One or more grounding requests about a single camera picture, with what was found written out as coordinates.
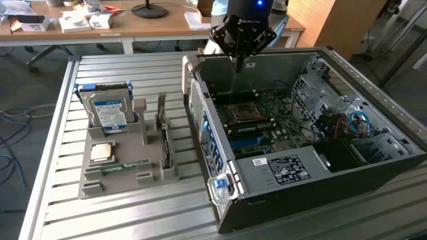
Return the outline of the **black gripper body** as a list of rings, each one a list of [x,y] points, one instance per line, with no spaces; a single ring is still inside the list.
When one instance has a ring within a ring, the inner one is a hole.
[[[253,28],[265,30],[270,27],[273,0],[230,0],[223,25],[231,34],[239,35],[239,52],[243,52],[246,34]]]

